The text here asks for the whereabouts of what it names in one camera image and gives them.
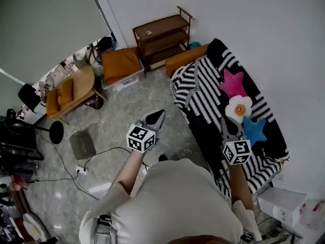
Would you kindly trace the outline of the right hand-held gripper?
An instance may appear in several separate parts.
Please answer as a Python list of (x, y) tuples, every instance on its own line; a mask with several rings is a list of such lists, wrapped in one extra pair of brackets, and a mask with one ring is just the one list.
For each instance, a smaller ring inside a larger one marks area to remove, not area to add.
[[(225, 118), (221, 118), (221, 128), (223, 137), (244, 136), (244, 130), (241, 124), (231, 125), (231, 134), (228, 131)], [(245, 164), (251, 157), (250, 140), (226, 140), (223, 142), (222, 154), (230, 165)]]

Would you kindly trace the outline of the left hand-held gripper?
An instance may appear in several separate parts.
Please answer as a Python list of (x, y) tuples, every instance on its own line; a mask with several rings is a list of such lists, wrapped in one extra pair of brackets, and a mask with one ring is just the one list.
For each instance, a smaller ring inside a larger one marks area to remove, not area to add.
[(141, 121), (132, 124), (126, 134), (127, 146), (132, 150), (145, 153), (158, 142), (157, 133), (162, 127), (166, 111), (153, 110), (141, 117)]

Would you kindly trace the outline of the blue star pillow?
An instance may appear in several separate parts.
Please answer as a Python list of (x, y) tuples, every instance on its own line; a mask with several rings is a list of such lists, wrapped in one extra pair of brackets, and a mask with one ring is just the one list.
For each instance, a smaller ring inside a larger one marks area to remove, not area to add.
[(256, 142), (265, 142), (267, 141), (266, 136), (263, 133), (266, 120), (260, 120), (253, 122), (247, 116), (243, 117), (243, 130), (247, 140), (250, 141), (251, 147), (254, 146)]

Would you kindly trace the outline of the fried egg plush pillow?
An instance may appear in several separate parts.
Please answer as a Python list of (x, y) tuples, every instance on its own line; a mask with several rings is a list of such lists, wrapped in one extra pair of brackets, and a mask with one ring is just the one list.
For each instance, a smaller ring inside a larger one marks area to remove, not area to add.
[(242, 124), (245, 116), (251, 116), (251, 106), (252, 99), (250, 97), (234, 96), (229, 100), (229, 104), (225, 108), (225, 115)]

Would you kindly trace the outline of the pink star pillow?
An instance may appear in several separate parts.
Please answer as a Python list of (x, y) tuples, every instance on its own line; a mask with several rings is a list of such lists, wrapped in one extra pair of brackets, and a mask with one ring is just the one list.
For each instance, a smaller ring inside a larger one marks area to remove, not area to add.
[(224, 69), (223, 76), (224, 76), (224, 82), (218, 88), (224, 91), (227, 94), (229, 99), (231, 99), (234, 96), (242, 96), (242, 97), (247, 96), (247, 93), (242, 85), (242, 80), (244, 77), (243, 72), (232, 74), (227, 69)]

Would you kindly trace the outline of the person's left forearm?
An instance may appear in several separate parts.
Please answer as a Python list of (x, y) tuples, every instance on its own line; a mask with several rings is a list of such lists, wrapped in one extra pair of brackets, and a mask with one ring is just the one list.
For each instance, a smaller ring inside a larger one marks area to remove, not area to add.
[(141, 153), (136, 150), (132, 151), (116, 178), (112, 182), (111, 187), (120, 184), (126, 193), (130, 195), (143, 163), (144, 156), (145, 153)]

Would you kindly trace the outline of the person's right forearm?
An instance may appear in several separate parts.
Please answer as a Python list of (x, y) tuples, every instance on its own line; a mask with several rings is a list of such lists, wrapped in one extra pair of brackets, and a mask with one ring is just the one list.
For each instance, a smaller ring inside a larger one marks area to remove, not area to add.
[(246, 209), (253, 210), (253, 198), (242, 166), (240, 164), (230, 165), (229, 175), (232, 205), (240, 200)]

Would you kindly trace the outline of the clear plastic storage box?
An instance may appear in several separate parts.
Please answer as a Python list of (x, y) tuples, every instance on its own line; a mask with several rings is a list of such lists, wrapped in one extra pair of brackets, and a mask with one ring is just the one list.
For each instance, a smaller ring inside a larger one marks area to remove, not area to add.
[(131, 85), (134, 85), (134, 84), (144, 80), (145, 79), (145, 69), (144, 69), (143, 65), (141, 65), (141, 66), (142, 66), (141, 70), (139, 70), (125, 78), (122, 78), (110, 85), (107, 85), (106, 81), (104, 80), (104, 75), (102, 74), (100, 76), (100, 80), (101, 80), (101, 85), (102, 85), (103, 90), (106, 90), (109, 93), (117, 93)]

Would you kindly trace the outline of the dark brown bag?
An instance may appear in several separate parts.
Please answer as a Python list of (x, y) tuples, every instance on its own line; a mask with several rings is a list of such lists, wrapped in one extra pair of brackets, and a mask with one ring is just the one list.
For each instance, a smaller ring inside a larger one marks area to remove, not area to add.
[(91, 96), (89, 99), (87, 99), (84, 102), (85, 106), (91, 107), (91, 108), (96, 109), (96, 110), (101, 109), (103, 104), (104, 104), (104, 100), (100, 96), (98, 96), (96, 94)]

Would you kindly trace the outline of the orange loose seat pad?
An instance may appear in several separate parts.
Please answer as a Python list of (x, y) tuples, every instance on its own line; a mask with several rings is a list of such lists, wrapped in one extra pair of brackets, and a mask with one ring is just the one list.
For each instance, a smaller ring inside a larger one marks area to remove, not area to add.
[(142, 69), (137, 47), (101, 53), (104, 80), (111, 85)]

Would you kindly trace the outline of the person's white shirt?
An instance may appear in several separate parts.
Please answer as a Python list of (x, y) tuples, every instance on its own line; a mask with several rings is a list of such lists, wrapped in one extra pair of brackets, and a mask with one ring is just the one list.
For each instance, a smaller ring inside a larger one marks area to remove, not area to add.
[(147, 172), (135, 196), (114, 185), (84, 216), (81, 244), (166, 244), (212, 235), (231, 243), (262, 239), (254, 213), (229, 205), (211, 174), (189, 159), (163, 161)]

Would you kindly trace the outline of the wooden lounge chair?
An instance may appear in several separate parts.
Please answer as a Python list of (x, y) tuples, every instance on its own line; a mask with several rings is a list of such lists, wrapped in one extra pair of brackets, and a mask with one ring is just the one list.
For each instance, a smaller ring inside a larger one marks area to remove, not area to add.
[(47, 117), (65, 123), (63, 116), (93, 95), (99, 96), (104, 101), (107, 99), (95, 86), (92, 67), (85, 66), (72, 73), (49, 92), (46, 100)]

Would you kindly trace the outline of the white cardboard box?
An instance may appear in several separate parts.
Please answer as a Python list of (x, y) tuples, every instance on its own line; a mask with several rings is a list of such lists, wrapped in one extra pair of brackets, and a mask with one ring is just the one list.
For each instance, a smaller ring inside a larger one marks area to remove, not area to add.
[(306, 203), (306, 194), (269, 187), (258, 196), (261, 211), (293, 227), (300, 218), (300, 209)]

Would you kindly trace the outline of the black bag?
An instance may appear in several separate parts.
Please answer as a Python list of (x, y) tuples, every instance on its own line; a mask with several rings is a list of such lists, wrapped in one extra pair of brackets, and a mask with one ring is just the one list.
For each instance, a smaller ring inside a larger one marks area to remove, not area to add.
[(99, 53), (110, 51), (113, 49), (113, 41), (111, 37), (103, 37), (96, 44), (95, 48)]

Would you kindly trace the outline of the brown wooden shelf rack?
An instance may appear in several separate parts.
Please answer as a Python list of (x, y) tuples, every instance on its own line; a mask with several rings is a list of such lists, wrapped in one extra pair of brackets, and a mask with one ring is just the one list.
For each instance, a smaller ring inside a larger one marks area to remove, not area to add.
[(177, 6), (179, 13), (133, 28), (147, 72), (152, 66), (189, 49), (190, 28), (195, 18)]

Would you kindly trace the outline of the black round base stand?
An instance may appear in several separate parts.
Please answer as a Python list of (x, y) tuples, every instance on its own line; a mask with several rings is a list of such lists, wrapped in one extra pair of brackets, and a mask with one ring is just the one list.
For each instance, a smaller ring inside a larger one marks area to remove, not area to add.
[(15, 120), (14, 124), (18, 125), (19, 127), (26, 128), (26, 129), (33, 129), (33, 130), (37, 129), (37, 130), (42, 130), (42, 131), (48, 132), (50, 141), (53, 144), (59, 144), (62, 141), (63, 136), (64, 136), (63, 124), (60, 121), (53, 122), (49, 129), (46, 129), (46, 128), (43, 128), (40, 126), (36, 126), (36, 125), (31, 125), (31, 124), (28, 124), (28, 123), (20, 121), (20, 120)]

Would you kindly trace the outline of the white printed tote bag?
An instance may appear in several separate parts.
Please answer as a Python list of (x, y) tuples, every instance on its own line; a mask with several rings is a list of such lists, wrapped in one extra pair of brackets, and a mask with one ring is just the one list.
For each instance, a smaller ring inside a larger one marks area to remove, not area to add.
[(39, 81), (39, 91), (41, 93), (41, 101), (46, 104), (48, 94), (54, 89), (53, 80)]

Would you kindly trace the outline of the clear plastic bag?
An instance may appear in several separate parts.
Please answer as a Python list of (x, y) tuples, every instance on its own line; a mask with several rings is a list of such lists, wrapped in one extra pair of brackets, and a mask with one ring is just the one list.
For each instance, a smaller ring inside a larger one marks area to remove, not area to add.
[(305, 228), (320, 230), (325, 226), (325, 201), (307, 200), (300, 209), (299, 222)]

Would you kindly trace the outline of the black framed monitor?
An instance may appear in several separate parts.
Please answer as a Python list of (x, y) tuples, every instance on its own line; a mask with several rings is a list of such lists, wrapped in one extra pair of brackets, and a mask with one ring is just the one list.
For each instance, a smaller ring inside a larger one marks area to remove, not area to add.
[(42, 161), (33, 129), (0, 127), (0, 156), (9, 160)]

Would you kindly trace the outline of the grey roller blind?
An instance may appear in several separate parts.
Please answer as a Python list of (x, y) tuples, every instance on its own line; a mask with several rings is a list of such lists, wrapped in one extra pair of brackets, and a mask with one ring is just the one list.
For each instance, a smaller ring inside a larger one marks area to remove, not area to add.
[(0, 0), (0, 69), (34, 83), (108, 34), (95, 0)]

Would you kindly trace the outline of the white yellow egg pillow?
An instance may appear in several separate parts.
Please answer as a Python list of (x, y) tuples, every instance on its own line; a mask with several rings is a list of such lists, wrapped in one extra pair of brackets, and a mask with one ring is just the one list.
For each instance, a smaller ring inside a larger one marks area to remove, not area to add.
[(51, 238), (42, 220), (34, 213), (28, 212), (23, 215), (23, 225), (34, 240), (44, 242)]

